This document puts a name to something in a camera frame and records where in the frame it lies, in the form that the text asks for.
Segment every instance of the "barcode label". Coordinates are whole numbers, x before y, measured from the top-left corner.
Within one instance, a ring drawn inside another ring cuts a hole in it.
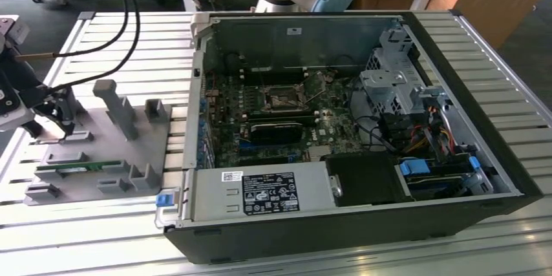
[[[224,171],[222,182],[241,181],[242,171]]]

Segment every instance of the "sticker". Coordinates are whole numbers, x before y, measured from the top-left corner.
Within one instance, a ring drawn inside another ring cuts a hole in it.
[[[293,173],[240,175],[240,177],[242,210],[248,216],[298,211],[297,185]]]
[[[224,171],[222,172],[222,182],[240,181],[241,176],[242,176],[242,171]]]
[[[286,35],[300,35],[302,33],[302,28],[288,28],[286,29]]]

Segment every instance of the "aluminum profile table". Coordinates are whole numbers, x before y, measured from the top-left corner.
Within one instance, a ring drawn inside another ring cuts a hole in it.
[[[461,17],[416,12],[457,74],[534,178],[545,197],[510,215],[489,218],[456,236],[217,265],[193,265],[153,225],[154,197],[26,207],[21,201],[45,147],[17,130],[0,159],[0,274],[42,275],[542,275],[552,273],[550,112]],[[164,186],[181,166],[193,50],[185,12],[142,14],[137,51],[112,75],[132,103],[174,105]],[[113,37],[122,14],[78,20],[62,52]],[[129,27],[105,51],[56,60],[46,83],[110,69],[133,37]],[[92,85],[74,87],[97,107]]]

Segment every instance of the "gray 3d printed holder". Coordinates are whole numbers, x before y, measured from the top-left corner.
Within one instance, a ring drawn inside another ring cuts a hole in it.
[[[25,191],[29,206],[154,195],[161,188],[170,106],[132,107],[113,80],[97,80],[106,109],[77,115],[74,133],[48,146]]]

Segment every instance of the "blue drive bracket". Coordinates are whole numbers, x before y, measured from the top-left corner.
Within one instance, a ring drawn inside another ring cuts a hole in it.
[[[428,163],[422,159],[405,160],[400,164],[400,171],[402,176],[429,174]]]

